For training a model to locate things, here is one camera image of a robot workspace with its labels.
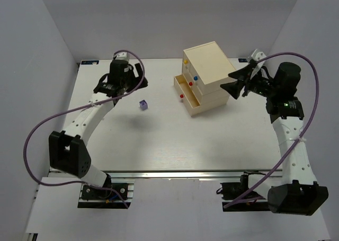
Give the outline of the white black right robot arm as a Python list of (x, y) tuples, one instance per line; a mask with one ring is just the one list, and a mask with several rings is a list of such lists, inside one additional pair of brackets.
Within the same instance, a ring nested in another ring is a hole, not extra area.
[(295, 96), (301, 68), (290, 62), (279, 65), (274, 77), (266, 67), (249, 64), (232, 72), (232, 83), (221, 88), (233, 98), (249, 92), (266, 98), (266, 110), (276, 133), (283, 160), (279, 185), (260, 171), (245, 171), (237, 183), (223, 183), (217, 191), (224, 199), (224, 211), (263, 211), (311, 216), (328, 199), (328, 189), (320, 186), (311, 169), (303, 140), (304, 111)]

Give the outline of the cream plastic drawer cabinet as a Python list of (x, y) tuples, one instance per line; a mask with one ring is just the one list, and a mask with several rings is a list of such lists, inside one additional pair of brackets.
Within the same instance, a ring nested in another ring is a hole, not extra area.
[[(230, 95), (220, 85), (233, 81), (228, 74), (234, 72), (235, 67), (218, 44), (213, 41), (185, 50), (190, 66), (194, 67), (200, 78), (197, 92), (193, 92), (201, 105), (198, 114), (227, 104)], [(188, 72), (183, 59), (182, 72)]]

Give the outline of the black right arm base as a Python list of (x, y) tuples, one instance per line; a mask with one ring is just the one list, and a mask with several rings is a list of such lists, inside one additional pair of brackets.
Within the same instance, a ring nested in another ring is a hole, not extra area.
[(258, 171), (245, 171), (238, 182), (226, 182), (221, 183), (221, 187), (216, 191), (217, 195), (222, 197), (222, 210), (223, 212), (259, 212), (269, 211), (267, 201), (260, 197), (258, 193), (252, 191), (248, 195), (242, 198), (245, 202), (240, 202), (230, 207), (224, 208), (227, 204), (236, 199), (239, 195), (248, 189), (248, 178), (250, 176), (262, 177), (265, 174)]

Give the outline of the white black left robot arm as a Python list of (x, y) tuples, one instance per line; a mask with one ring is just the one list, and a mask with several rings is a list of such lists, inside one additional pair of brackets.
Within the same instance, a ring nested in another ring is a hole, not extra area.
[(109, 72), (99, 79), (88, 105), (61, 132), (50, 134), (50, 167), (73, 175), (88, 185), (109, 188), (110, 176), (92, 164), (88, 141), (119, 99), (147, 85), (141, 62), (132, 65), (126, 60), (111, 61)]

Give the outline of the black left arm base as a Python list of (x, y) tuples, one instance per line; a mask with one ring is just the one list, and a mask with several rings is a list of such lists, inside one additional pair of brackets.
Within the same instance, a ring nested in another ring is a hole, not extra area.
[(82, 185), (77, 207), (80, 209), (127, 209), (132, 202), (134, 182), (113, 181), (111, 189), (116, 192)]

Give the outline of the purple square lego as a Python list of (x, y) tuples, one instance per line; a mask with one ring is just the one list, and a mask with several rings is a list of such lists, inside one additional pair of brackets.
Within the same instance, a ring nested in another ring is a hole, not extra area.
[(148, 109), (148, 104), (145, 100), (141, 100), (139, 102), (139, 107), (144, 111), (144, 110)]

